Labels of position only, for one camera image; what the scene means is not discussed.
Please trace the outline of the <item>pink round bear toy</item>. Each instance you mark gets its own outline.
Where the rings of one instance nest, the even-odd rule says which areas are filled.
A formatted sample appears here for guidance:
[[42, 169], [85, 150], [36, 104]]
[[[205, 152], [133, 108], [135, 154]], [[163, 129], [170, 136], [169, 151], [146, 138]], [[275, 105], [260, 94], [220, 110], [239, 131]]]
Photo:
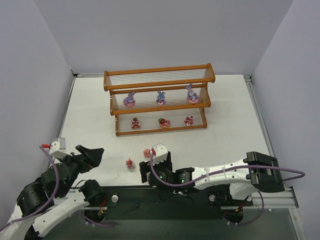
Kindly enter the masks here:
[[151, 157], [151, 150], [150, 150], [150, 149], [145, 149], [145, 150], [143, 151], [143, 156], [144, 156], [145, 158], [150, 158], [150, 157]]

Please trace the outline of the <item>small red strawberry bear toy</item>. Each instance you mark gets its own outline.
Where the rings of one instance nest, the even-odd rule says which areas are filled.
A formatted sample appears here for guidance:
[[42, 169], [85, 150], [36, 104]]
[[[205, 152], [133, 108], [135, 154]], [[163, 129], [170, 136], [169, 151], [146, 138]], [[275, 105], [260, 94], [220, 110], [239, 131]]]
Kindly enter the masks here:
[[129, 158], [127, 161], [126, 161], [126, 167], [130, 170], [134, 169], [135, 168], [135, 163]]

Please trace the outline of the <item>strawberry bear tart toy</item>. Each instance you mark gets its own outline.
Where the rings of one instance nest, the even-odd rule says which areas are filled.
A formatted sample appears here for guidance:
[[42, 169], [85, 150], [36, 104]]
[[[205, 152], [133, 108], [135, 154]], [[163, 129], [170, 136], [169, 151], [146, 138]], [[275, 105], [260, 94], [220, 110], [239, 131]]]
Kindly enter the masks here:
[[159, 118], [158, 124], [160, 128], [169, 128], [171, 126], [171, 121], [166, 118]]

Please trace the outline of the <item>pink bear with cream hat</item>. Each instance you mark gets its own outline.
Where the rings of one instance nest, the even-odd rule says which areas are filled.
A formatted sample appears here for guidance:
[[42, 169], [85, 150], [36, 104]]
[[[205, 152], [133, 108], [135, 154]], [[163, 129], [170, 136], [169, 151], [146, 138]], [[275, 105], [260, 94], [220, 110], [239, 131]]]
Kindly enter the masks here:
[[185, 123], [185, 125], [186, 125], [187, 127], [192, 126], [193, 123], [194, 123], [194, 118], [193, 118], [193, 116], [192, 116], [192, 115], [191, 115], [191, 116], [187, 116], [187, 117], [185, 118], [185, 120], [184, 120], [184, 123]]

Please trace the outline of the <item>purple bunny holding cake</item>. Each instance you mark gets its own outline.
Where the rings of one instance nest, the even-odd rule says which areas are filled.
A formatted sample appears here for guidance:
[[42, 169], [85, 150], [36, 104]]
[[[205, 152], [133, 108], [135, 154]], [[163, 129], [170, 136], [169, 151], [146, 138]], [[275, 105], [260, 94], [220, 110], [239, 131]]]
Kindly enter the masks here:
[[156, 98], [156, 103], [159, 105], [159, 106], [163, 106], [165, 103], [166, 103], [166, 97], [165, 97], [165, 92], [164, 91], [158, 91], [157, 92], [158, 95], [157, 95], [157, 98]]

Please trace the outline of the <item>purple bunny sitting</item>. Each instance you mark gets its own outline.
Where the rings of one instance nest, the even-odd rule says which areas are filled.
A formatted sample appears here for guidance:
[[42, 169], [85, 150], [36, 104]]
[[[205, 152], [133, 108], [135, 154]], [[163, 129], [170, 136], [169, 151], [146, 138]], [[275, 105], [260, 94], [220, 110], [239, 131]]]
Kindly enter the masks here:
[[190, 83], [186, 86], [187, 89], [187, 101], [190, 104], [197, 104], [199, 102], [199, 96], [197, 93], [193, 90], [193, 84]]

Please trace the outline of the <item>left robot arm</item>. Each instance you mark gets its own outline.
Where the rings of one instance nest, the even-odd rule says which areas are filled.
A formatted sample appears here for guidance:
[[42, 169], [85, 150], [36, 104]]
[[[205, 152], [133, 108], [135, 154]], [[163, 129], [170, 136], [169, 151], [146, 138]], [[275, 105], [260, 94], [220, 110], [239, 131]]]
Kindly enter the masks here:
[[96, 180], [89, 179], [78, 192], [63, 203], [55, 205], [55, 198], [64, 198], [79, 174], [100, 165], [103, 148], [89, 149], [77, 145], [78, 155], [68, 153], [54, 144], [40, 145], [51, 167], [19, 194], [14, 211], [0, 230], [2, 240], [37, 240], [53, 227], [83, 207], [97, 207], [104, 201], [104, 193]]

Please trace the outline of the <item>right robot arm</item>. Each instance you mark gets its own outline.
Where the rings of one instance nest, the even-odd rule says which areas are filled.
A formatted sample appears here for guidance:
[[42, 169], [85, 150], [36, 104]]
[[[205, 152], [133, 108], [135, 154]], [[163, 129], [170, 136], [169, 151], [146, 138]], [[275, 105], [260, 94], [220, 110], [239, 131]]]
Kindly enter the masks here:
[[171, 153], [160, 162], [153, 157], [139, 163], [142, 183], [153, 188], [182, 195], [215, 186], [228, 186], [233, 200], [243, 200], [255, 192], [280, 193], [285, 190], [278, 160], [270, 155], [251, 151], [238, 161], [213, 167], [186, 167], [173, 170]]

